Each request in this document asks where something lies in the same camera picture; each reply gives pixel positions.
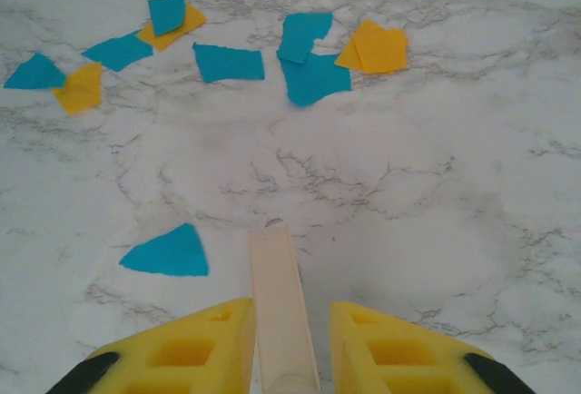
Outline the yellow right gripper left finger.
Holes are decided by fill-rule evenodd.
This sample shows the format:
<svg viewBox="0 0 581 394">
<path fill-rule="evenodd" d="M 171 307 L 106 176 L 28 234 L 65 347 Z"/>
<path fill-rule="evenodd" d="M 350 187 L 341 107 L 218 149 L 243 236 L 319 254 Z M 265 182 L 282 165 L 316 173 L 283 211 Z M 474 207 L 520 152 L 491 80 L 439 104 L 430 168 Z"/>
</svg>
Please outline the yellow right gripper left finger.
<svg viewBox="0 0 581 394">
<path fill-rule="evenodd" d="M 107 344 L 49 391 L 248 393 L 253 355 L 253 302 L 239 298 Z"/>
</svg>

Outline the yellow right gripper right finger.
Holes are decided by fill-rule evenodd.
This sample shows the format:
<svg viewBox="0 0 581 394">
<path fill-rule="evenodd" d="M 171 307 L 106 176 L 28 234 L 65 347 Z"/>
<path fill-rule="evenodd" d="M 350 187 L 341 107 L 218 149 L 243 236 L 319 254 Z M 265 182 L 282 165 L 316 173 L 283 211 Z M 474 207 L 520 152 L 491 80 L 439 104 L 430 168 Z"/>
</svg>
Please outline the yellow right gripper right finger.
<svg viewBox="0 0 581 394">
<path fill-rule="evenodd" d="M 485 351 L 352 302 L 330 305 L 330 352 L 336 393 L 534 393 Z"/>
</svg>

